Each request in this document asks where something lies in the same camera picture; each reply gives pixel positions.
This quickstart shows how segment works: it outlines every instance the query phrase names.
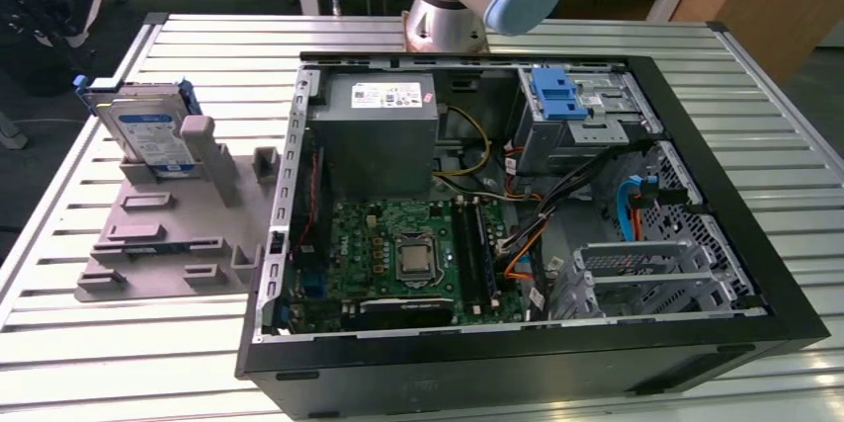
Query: yellow wire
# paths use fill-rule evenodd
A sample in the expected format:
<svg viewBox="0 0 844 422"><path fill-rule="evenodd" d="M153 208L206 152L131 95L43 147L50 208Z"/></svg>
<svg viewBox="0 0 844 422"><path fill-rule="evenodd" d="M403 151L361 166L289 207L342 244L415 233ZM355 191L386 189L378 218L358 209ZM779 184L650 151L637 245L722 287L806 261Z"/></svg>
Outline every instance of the yellow wire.
<svg viewBox="0 0 844 422"><path fill-rule="evenodd" d="M461 116L463 116L463 118L469 120L470 123L475 126L475 128L478 129L478 132L481 133L481 136L485 138L486 150L485 150L485 156L481 158L481 162L478 162L477 165L463 170L447 170L442 172L434 172L435 177L459 177L462 175L469 175L470 173L475 173L478 170L485 168L485 165L487 165L487 161L490 160L490 155L493 152L491 147L490 147L490 138L487 137L487 132L485 131L485 127L482 127L481 124L478 124L478 121L475 121L473 117L466 113L466 111L463 111L461 108L458 108L457 106L449 106L449 109L454 111L455 113L458 113Z"/></svg>

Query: sticker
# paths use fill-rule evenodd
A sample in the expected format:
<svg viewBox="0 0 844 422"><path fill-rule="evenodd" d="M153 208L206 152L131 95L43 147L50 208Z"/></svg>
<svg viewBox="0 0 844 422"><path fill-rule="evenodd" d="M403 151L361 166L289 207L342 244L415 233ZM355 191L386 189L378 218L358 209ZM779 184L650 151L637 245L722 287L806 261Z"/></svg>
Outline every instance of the sticker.
<svg viewBox="0 0 844 422"><path fill-rule="evenodd" d="M590 94L581 96L581 105L582 106L605 106L605 102L602 101L602 97L598 94Z"/></svg>
<svg viewBox="0 0 844 422"><path fill-rule="evenodd" d="M167 114L118 117L125 136L147 164L163 176L185 176L195 166L187 145L178 137L178 124Z"/></svg>
<svg viewBox="0 0 844 422"><path fill-rule="evenodd" d="M353 108L421 108L423 85L421 83L358 83L353 86Z"/></svg>
<svg viewBox="0 0 844 422"><path fill-rule="evenodd" d="M531 301L534 302L534 305L537 305L539 309L543 309L543 307L545 307L545 296L543 296L543 294L541 294L541 291L538 291L537 287L531 288L531 294L529 295L529 297L531 298Z"/></svg>
<svg viewBox="0 0 844 422"><path fill-rule="evenodd" d="M563 264L566 264L566 261L563 261L559 257L554 256L551 257L551 260L549 261L549 263L545 265L545 269L549 272L557 272L562 269Z"/></svg>
<svg viewBox="0 0 844 422"><path fill-rule="evenodd" d="M125 250L127 254L157 254L159 252L155 247L129 247Z"/></svg>
<svg viewBox="0 0 844 422"><path fill-rule="evenodd" d="M509 157L505 159L505 168L509 175L517 175L517 164L518 162L515 158Z"/></svg>

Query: slotted aluminum table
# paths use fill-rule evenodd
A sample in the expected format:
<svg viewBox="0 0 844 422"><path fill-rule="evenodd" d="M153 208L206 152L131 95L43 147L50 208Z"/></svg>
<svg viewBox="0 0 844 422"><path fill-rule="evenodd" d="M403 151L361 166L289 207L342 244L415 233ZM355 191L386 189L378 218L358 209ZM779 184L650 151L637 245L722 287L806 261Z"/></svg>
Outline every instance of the slotted aluminum table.
<svg viewBox="0 0 844 422"><path fill-rule="evenodd" d="M657 59L833 337L685 394L411 418L844 419L844 167L730 34L701 24L559 21L490 41L495 52ZM282 144L301 51L402 48L395 18L173 15L143 27L115 77L190 78L218 119L217 136L233 153L251 153ZM245 295L74 299L118 195L121 156L91 119L0 269L3 420L285 420L258 388L233 376Z"/></svg>

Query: hard drive label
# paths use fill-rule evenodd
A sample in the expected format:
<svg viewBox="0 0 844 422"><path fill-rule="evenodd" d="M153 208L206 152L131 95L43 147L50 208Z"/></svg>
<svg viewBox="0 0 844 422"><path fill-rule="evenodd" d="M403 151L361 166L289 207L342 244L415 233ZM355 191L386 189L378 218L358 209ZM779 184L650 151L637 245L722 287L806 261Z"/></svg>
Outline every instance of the hard drive label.
<svg viewBox="0 0 844 422"><path fill-rule="evenodd" d="M178 123L167 114L122 115L125 135L147 164L162 176L179 177L195 166L194 158L179 137Z"/></svg>

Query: blue plastic tab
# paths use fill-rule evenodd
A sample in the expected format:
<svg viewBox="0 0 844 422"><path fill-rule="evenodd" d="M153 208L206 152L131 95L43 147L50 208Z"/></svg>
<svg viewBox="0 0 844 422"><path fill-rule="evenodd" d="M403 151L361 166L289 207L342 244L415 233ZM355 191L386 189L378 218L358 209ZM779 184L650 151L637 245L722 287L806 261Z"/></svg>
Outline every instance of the blue plastic tab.
<svg viewBox="0 0 844 422"><path fill-rule="evenodd" d="M89 91L89 83L89 77L85 74L77 76L74 78L74 93L77 93L77 97L79 98L79 101L82 101L82 104L85 104L85 107L89 109L91 115L97 116L97 111L94 110L94 107L91 107L89 100L85 98L85 93Z"/></svg>
<svg viewBox="0 0 844 422"><path fill-rule="evenodd" d="M578 85L571 82L566 71L559 68L537 68L534 89L543 104L547 121L583 121L590 112L578 101Z"/></svg>

